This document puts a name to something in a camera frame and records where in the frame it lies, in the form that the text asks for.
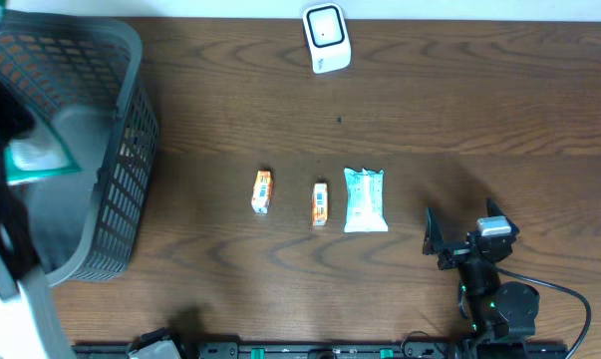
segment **small orange box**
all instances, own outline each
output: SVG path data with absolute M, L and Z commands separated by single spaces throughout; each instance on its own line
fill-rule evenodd
M 311 215 L 313 225 L 324 225 L 327 222 L 328 203 L 327 184 L 316 183 L 313 186 L 313 211 Z
M 251 206 L 256 213 L 266 213 L 269 209 L 271 192 L 273 190 L 273 177 L 269 171 L 258 171 L 256 183 L 253 185 Z

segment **cable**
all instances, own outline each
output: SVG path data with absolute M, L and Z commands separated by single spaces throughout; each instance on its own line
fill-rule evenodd
M 535 279 L 533 277 L 517 274 L 517 273 L 511 272 L 509 270 L 499 268 L 496 265 L 494 265 L 493 263 L 491 263 L 488 259 L 486 259 L 481 254 L 481 252 L 479 253 L 479 255 L 481 255 L 481 258 L 483 259 L 483 261 L 486 263 L 487 266 L 489 266 L 491 269 L 498 271 L 499 273 L 501 273 L 503 275 L 507 275 L 509 277 L 513 277 L 516 279 L 525 280 L 525 281 L 528 281 L 531 283 L 543 285 L 545 287 L 548 287 L 548 288 L 551 288 L 554 290 L 558 290 L 558 291 L 566 293 L 566 294 L 570 294 L 573 297 L 581 300 L 581 302 L 583 303 L 583 306 L 586 307 L 586 322 L 584 323 L 583 329 L 581 329 L 581 333 L 579 333 L 577 340 L 575 340 L 574 344 L 572 344 L 572 347 L 570 347 L 570 350 L 568 350 L 568 353 L 564 357 L 564 359 L 570 359 L 572 357 L 572 355 L 575 353 L 575 351 L 577 350 L 577 348 L 579 348 L 579 345 L 581 345 L 581 343 L 583 342 L 584 338 L 586 337 L 586 334 L 588 334 L 588 329 L 590 328 L 590 322 L 592 321 L 592 309 L 590 308 L 590 303 L 588 303 L 588 300 L 586 299 L 586 297 L 584 297 L 583 295 L 577 293 L 576 291 L 574 291 L 572 289 L 562 287 L 561 285 L 553 284 L 553 283 L 550 283 L 547 281 Z
M 414 330 L 411 333 L 407 334 L 407 337 L 404 338 L 404 340 L 400 344 L 400 351 L 402 352 L 402 355 L 404 355 L 407 358 L 410 358 L 410 356 L 408 356 L 407 353 L 405 353 L 405 351 L 404 351 L 405 348 L 404 347 L 405 347 L 405 345 L 407 345 L 407 343 L 409 342 L 409 338 L 411 338 L 411 336 L 413 334 L 424 334 L 424 335 L 428 336 L 429 338 L 433 339 L 433 337 L 431 335 L 429 335 L 429 333 L 423 332 L 422 330 Z M 432 341 L 431 343 L 433 343 L 433 345 L 435 345 L 436 349 L 438 349 L 438 351 L 440 352 L 440 354 L 442 354 L 443 356 L 446 356 L 445 353 L 444 353 L 444 350 L 442 350 L 438 346 L 438 344 L 436 342 Z

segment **plastic packet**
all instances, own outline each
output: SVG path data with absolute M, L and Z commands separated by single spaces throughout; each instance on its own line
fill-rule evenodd
M 349 193 L 344 231 L 389 231 L 384 221 L 382 205 L 384 171 L 376 173 L 362 169 L 361 172 L 355 172 L 352 169 L 344 169 L 344 177 Z
M 4 151 L 8 184 L 27 183 L 81 170 L 61 136 L 41 117 L 32 113 L 34 129 L 13 139 Z

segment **gray plastic basket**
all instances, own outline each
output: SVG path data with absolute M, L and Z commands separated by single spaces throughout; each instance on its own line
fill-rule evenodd
M 56 285 L 128 267 L 158 126 L 138 76 L 143 46 L 110 19 L 7 12 L 0 79 L 63 136 L 83 171 L 18 188 Z

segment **white wall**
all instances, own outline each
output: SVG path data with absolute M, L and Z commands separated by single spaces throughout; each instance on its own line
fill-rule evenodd
M 601 0 L 339 0 L 349 19 L 601 21 Z M 299 18 L 305 0 L 9 0 L 32 12 L 94 16 Z

